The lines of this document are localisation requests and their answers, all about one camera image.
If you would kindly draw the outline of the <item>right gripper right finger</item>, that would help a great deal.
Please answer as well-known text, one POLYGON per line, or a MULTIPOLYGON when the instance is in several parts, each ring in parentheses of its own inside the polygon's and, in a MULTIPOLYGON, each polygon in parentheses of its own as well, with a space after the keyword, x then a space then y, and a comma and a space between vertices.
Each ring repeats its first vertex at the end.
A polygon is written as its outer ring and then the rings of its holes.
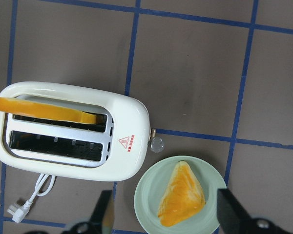
POLYGON ((225 234, 255 234, 255 219, 229 189, 217 190, 217 220, 225 234))

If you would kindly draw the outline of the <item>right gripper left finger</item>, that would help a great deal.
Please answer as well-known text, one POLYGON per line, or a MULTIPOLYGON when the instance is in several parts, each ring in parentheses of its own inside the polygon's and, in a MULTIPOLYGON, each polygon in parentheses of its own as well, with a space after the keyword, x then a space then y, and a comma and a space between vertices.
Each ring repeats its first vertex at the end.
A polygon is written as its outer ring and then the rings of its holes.
POLYGON ((92 234, 112 233, 112 190, 104 190, 89 219, 92 234))

